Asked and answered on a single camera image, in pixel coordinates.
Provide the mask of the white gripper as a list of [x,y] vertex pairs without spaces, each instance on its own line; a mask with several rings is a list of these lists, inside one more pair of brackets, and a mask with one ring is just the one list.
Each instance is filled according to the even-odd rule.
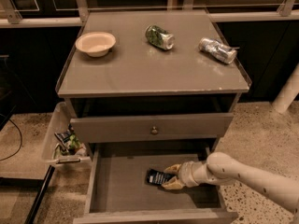
[[198,183],[192,175],[192,166],[194,161],[187,161],[180,164],[174,164],[164,169],[166,174],[177,175],[172,177],[169,181],[162,184],[164,189],[176,190],[197,187]]

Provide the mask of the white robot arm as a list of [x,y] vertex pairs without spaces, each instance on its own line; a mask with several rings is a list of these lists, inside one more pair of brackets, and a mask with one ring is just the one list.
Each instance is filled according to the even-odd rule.
[[201,184],[221,187],[223,200],[241,215],[233,224],[298,224],[298,69],[271,102],[234,102],[227,134],[205,161],[166,169],[176,175],[165,189]]

